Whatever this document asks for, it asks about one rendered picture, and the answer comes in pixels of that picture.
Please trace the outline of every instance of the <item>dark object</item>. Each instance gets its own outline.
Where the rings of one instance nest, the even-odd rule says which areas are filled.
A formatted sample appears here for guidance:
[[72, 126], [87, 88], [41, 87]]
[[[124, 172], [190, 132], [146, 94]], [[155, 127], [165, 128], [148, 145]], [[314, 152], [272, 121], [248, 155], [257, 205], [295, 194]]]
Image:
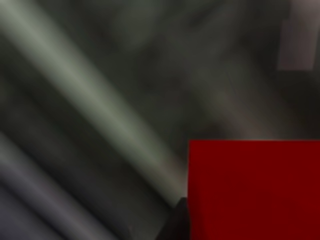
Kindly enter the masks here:
[[181, 198], [156, 240], [189, 240], [190, 218], [187, 198]]

